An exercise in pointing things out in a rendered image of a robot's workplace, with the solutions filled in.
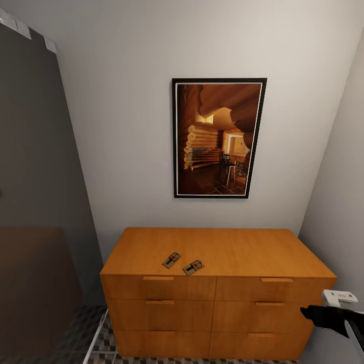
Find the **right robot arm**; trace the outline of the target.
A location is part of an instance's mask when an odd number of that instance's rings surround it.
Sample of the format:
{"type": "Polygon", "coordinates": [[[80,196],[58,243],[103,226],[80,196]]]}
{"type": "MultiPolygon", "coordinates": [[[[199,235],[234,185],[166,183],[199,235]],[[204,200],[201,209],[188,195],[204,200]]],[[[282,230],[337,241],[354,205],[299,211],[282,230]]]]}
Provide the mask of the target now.
{"type": "Polygon", "coordinates": [[[301,307],[301,312],[307,319],[313,320],[314,326],[333,329],[350,338],[364,364],[364,312],[343,309],[340,305],[357,303],[356,296],[351,292],[324,290],[321,297],[326,300],[323,306],[301,307]]]}

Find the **mousetrap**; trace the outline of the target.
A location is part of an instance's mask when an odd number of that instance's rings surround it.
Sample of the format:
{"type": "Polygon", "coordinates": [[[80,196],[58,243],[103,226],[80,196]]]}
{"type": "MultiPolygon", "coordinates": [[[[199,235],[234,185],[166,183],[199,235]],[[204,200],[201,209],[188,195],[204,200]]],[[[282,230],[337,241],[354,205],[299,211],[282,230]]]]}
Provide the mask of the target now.
{"type": "Polygon", "coordinates": [[[193,263],[183,267],[183,271],[186,273],[187,277],[197,272],[198,270],[204,268],[204,264],[198,259],[193,263]]]}
{"type": "Polygon", "coordinates": [[[180,258],[181,258],[181,255],[177,252],[174,252],[162,264],[167,268],[171,268],[180,258]]]}

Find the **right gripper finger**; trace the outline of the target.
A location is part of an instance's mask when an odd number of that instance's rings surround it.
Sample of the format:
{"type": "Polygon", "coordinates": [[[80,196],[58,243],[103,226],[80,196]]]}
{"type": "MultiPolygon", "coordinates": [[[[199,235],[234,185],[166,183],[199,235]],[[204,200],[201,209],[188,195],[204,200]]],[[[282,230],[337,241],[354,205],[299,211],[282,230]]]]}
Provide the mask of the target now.
{"type": "Polygon", "coordinates": [[[308,308],[301,307],[300,309],[301,309],[301,312],[305,315],[305,317],[307,319],[310,319],[310,320],[312,319],[309,306],[308,306],[308,308]]]}

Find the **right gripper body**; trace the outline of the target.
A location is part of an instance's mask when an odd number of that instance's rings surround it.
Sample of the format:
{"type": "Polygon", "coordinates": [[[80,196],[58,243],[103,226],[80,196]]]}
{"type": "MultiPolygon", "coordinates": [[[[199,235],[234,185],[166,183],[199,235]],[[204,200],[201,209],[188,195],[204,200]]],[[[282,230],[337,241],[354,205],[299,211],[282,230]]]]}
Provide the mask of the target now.
{"type": "Polygon", "coordinates": [[[324,305],[323,306],[309,305],[309,307],[314,326],[333,329],[337,331],[339,334],[345,336],[341,332],[341,330],[338,329],[336,325],[336,315],[340,311],[344,311],[346,309],[336,308],[336,307],[325,307],[324,305]]]}

